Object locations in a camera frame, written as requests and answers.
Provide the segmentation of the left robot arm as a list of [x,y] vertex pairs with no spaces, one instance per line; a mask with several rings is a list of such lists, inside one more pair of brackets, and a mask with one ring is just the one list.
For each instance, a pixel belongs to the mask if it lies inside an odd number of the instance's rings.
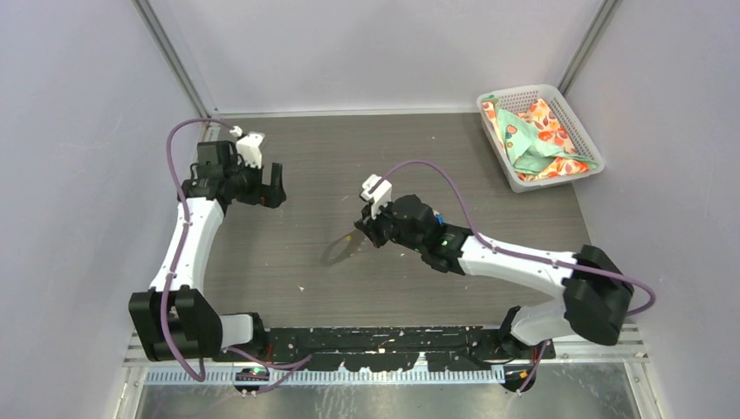
[[184,359],[214,358],[234,349],[258,361],[268,347],[257,313],[220,315],[202,294],[216,233],[233,203],[277,208],[286,199],[283,167],[271,166],[263,182],[264,134],[247,133],[237,141],[204,142],[182,182],[177,222],[163,266],[148,289],[132,294],[128,311],[147,358],[171,361],[177,348]]

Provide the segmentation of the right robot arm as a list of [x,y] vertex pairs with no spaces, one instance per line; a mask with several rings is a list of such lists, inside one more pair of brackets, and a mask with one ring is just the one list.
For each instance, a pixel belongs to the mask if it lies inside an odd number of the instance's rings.
[[543,304],[514,306],[506,313],[497,342],[510,358],[570,335],[602,346],[619,340],[634,288],[615,278],[618,269],[599,248],[547,252],[477,238],[467,227],[440,221],[415,195],[378,209],[366,204],[354,226],[375,247],[398,244],[435,271],[502,279],[550,296]]

